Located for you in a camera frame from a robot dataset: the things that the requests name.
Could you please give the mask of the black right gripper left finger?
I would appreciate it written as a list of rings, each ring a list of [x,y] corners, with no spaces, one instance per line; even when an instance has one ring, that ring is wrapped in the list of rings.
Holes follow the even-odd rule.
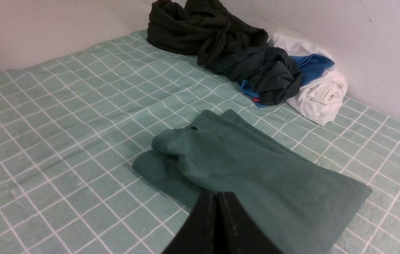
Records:
[[[201,194],[187,220],[163,254],[217,254],[217,199],[212,193]]]

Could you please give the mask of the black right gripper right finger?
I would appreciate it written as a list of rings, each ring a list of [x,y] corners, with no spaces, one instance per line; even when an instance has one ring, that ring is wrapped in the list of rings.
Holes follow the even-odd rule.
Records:
[[[219,253],[281,254],[282,252],[254,223],[234,193],[220,192]]]

